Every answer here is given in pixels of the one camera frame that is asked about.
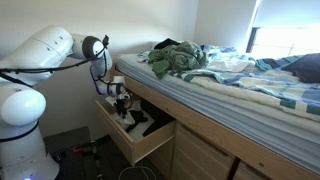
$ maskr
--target floor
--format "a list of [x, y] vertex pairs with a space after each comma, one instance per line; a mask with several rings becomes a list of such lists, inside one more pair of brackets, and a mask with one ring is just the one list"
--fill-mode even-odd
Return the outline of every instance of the floor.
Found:
[[[147, 158], [132, 167], [109, 136], [96, 140], [96, 151], [92, 151], [87, 127], [49, 136], [44, 140], [48, 152], [60, 165], [56, 180], [165, 180]], [[87, 144], [90, 151], [75, 152], [74, 147], [81, 144]]]

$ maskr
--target mattress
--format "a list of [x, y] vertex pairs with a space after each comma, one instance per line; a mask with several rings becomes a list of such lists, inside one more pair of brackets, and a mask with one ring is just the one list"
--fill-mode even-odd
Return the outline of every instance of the mattress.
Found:
[[117, 69], [213, 121], [320, 174], [320, 123], [256, 102], [233, 98], [165, 75], [159, 80], [137, 54], [122, 54]]

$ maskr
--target pillow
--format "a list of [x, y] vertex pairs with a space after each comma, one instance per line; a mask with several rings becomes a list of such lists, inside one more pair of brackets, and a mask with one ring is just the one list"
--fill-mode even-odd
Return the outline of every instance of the pillow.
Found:
[[302, 56], [281, 70], [292, 72], [304, 83], [320, 83], [320, 53]]

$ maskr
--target green cloth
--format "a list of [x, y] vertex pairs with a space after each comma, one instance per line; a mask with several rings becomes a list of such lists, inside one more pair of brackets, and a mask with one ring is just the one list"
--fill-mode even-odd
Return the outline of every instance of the green cloth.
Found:
[[152, 50], [149, 53], [149, 63], [156, 76], [162, 79], [169, 70], [179, 73], [200, 69], [206, 66], [208, 59], [197, 44], [184, 41], [179, 45]]

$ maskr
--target drawer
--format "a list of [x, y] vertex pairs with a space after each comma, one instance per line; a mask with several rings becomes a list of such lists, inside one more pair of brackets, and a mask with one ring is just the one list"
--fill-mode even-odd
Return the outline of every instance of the drawer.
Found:
[[174, 158], [199, 179], [225, 179], [233, 156], [178, 124]]
[[166, 179], [170, 179], [173, 158], [174, 139], [166, 142], [148, 155], [148, 159], [162, 173]]
[[195, 178], [190, 173], [182, 162], [178, 159], [174, 159], [172, 163], [172, 173], [171, 178], [172, 180], [198, 180], [199, 178]]
[[97, 118], [132, 166], [174, 137], [175, 121], [146, 137], [134, 140], [111, 116], [115, 107], [96, 101]]
[[251, 166], [240, 161], [237, 171], [233, 177], [234, 180], [269, 180], [267, 176], [258, 172]]

